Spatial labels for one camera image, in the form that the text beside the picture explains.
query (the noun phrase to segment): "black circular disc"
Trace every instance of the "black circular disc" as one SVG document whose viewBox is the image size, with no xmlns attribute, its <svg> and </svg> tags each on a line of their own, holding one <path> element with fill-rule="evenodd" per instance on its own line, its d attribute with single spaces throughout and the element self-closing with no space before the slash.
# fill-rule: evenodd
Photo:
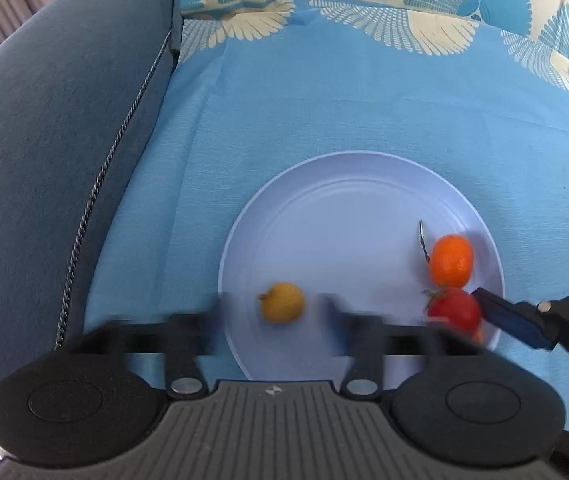
<svg viewBox="0 0 569 480">
<path fill-rule="evenodd" d="M 496 356 L 440 359 L 401 384 L 391 415 L 427 453 L 478 467 L 549 456 L 565 423 L 549 384 Z"/>
<path fill-rule="evenodd" d="M 0 383 L 0 449 L 21 462 L 74 467 L 135 446 L 158 396 L 106 356 L 54 354 Z"/>
</svg>

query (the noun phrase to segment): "light purple plate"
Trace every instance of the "light purple plate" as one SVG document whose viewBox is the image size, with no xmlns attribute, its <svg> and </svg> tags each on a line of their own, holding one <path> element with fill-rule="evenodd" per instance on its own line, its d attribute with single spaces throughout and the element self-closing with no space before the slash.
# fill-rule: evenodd
<svg viewBox="0 0 569 480">
<path fill-rule="evenodd" d="M 441 176 L 405 158 L 376 152 L 341 152 L 311 158 L 277 175 L 238 216 L 220 262 L 218 291 L 228 292 L 226 335 L 251 380 L 333 380 L 340 384 L 349 359 L 335 355 L 319 308 L 319 294 L 337 294 L 343 308 L 375 312 L 389 321 L 419 324 L 434 289 L 418 241 L 464 234 L 475 250 L 471 281 L 504 295 L 494 241 L 481 216 Z M 265 322 L 257 296 L 276 282 L 305 292 L 297 321 Z M 499 331 L 483 326 L 495 348 Z M 415 357 L 386 358 L 385 387 L 418 370 Z"/>
</svg>

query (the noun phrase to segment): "plate rim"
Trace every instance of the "plate rim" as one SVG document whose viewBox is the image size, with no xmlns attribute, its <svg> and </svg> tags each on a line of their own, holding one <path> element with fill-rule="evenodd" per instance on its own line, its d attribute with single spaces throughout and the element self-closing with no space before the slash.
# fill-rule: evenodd
<svg viewBox="0 0 569 480">
<path fill-rule="evenodd" d="M 481 214 L 473 206 L 473 204 L 471 202 L 469 202 L 468 198 L 465 195 L 463 195 L 463 193 L 457 187 L 455 187 L 451 182 L 449 182 L 445 177 L 436 173 L 436 171 L 430 170 L 429 168 L 427 168 L 426 166 L 423 166 L 422 164 L 416 162 L 415 160 L 410 160 L 409 158 L 405 158 L 405 157 L 400 156 L 400 155 L 394 155 L 393 153 L 376 152 L 375 150 L 346 150 L 346 151 L 342 151 L 342 152 L 330 152 L 330 153 L 324 153 L 322 155 L 312 156 L 311 158 L 306 158 L 305 160 L 302 160 L 302 161 L 294 164 L 293 166 L 289 166 L 285 170 L 282 170 L 280 173 L 276 174 L 276 176 L 271 177 L 271 179 L 266 184 L 263 184 L 263 186 L 261 186 L 260 189 L 258 189 L 257 192 L 255 192 L 253 194 L 253 196 L 248 200 L 248 202 L 242 208 L 241 212 L 236 217 L 236 219 L 235 219 L 235 221 L 231 227 L 231 230 L 229 231 L 229 234 L 227 235 L 227 239 L 224 242 L 224 249 L 222 250 L 222 256 L 220 257 L 220 265 L 218 266 L 218 286 L 217 286 L 218 295 L 221 295 L 223 293 L 223 291 L 222 291 L 222 276 L 224 274 L 224 264 L 225 264 L 225 261 L 227 259 L 227 253 L 229 250 L 229 245 L 231 244 L 231 240 L 233 239 L 233 235 L 235 234 L 236 229 L 238 228 L 238 225 L 240 224 L 240 222 L 244 218 L 244 216 L 247 213 L 247 211 L 249 210 L 249 208 L 253 205 L 253 203 L 256 200 L 258 200 L 258 198 L 276 180 L 278 180 L 282 176 L 285 176 L 287 173 L 290 173 L 291 171 L 295 171 L 299 167 L 301 167 L 305 164 L 311 164 L 311 163 L 316 162 L 318 160 L 321 160 L 323 158 L 328 158 L 330 156 L 338 156 L 338 155 L 374 155 L 374 156 L 385 156 L 387 158 L 393 158 L 395 160 L 406 162 L 412 166 L 415 166 L 417 168 L 425 170 L 427 173 L 430 173 L 432 176 L 435 176 L 436 178 L 441 180 L 444 184 L 449 186 L 453 191 L 455 191 L 460 196 L 460 198 L 462 198 L 466 202 L 466 204 L 471 208 L 471 211 L 473 211 L 473 213 L 478 217 L 478 220 L 481 222 L 481 225 L 484 227 L 485 231 L 489 235 L 489 241 L 491 242 L 491 248 L 493 249 L 494 254 L 496 255 L 496 258 L 498 259 L 498 270 L 500 271 L 500 283 L 501 283 L 501 289 L 502 289 L 500 292 L 501 292 L 502 297 L 504 298 L 505 293 L 506 293 L 506 291 L 505 291 L 505 274 L 504 274 L 504 271 L 502 269 L 502 260 L 500 259 L 500 253 L 498 252 L 498 247 L 496 245 L 495 240 L 493 239 L 493 236 L 491 235 L 491 231 L 487 227 L 487 224 L 485 223 Z M 501 333 L 501 330 L 498 329 L 498 331 L 496 332 L 496 335 L 492 338 L 492 340 L 487 345 L 487 347 L 490 350 L 496 349 L 496 346 L 498 344 L 498 338 L 500 337 L 500 333 Z M 245 376 L 248 380 L 250 380 L 250 381 L 253 380 L 251 378 L 251 374 L 248 373 L 248 370 L 245 367 L 244 363 L 238 357 L 238 352 L 235 348 L 235 345 L 233 344 L 231 336 L 229 335 L 229 330 L 228 330 L 228 327 L 226 324 L 224 327 L 224 335 L 225 335 L 225 339 L 227 340 L 227 344 L 229 345 L 229 349 L 231 349 L 231 353 L 233 354 L 233 357 L 236 360 L 236 363 L 240 367 L 240 370 L 242 370 L 242 373 L 245 374 Z"/>
</svg>

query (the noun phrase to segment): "silver bolt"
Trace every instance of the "silver bolt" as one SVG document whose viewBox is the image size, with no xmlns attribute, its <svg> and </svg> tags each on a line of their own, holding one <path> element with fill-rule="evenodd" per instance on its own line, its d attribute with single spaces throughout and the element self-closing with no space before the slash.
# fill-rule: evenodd
<svg viewBox="0 0 569 480">
<path fill-rule="evenodd" d="M 538 312 L 545 314 L 551 310 L 551 303 L 549 301 L 541 301 L 538 303 Z"/>
<path fill-rule="evenodd" d="M 353 395 L 366 396 L 375 394 L 378 385 L 369 379 L 354 379 L 347 383 L 347 389 Z"/>
<path fill-rule="evenodd" d="M 197 394 L 202 390 L 202 383 L 193 377 L 181 377 L 171 383 L 171 389 L 177 394 Z"/>
</svg>

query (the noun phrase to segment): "gray-blue upholstery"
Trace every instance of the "gray-blue upholstery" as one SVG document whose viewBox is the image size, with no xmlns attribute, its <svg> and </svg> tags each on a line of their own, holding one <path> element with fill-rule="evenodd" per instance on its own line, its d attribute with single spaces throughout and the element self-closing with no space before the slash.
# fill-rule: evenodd
<svg viewBox="0 0 569 480">
<path fill-rule="evenodd" d="M 55 0 L 0 46 L 0 378 L 52 348 L 84 205 L 171 26 L 172 0 Z M 172 68 L 167 49 L 98 198 L 71 334 Z"/>
</svg>

